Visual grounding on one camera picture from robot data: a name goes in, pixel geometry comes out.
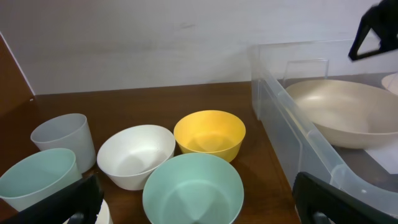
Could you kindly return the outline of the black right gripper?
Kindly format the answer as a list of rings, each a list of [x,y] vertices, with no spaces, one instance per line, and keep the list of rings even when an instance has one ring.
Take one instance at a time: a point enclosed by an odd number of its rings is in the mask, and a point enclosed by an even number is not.
[[[358,50],[370,30],[380,38],[378,49],[362,54]],[[397,0],[382,0],[379,5],[372,6],[361,18],[356,37],[349,50],[348,57],[352,61],[361,60],[397,49]]]

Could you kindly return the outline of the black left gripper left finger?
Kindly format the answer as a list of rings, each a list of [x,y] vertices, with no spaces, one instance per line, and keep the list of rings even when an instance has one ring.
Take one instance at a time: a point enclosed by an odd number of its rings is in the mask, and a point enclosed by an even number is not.
[[[1,224],[95,224],[103,199],[104,191],[93,174],[1,221]]]

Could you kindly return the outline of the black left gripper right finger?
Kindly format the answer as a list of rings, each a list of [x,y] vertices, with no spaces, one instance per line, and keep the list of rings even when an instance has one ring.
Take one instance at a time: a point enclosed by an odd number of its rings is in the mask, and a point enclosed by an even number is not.
[[[306,224],[397,224],[397,219],[338,190],[308,172],[296,175],[292,195]]]

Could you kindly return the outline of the smaller beige plate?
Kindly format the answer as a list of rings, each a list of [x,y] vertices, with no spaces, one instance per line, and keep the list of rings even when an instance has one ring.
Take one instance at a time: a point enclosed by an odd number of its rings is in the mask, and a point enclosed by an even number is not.
[[[381,80],[381,85],[389,92],[398,95],[398,73],[385,76]]]

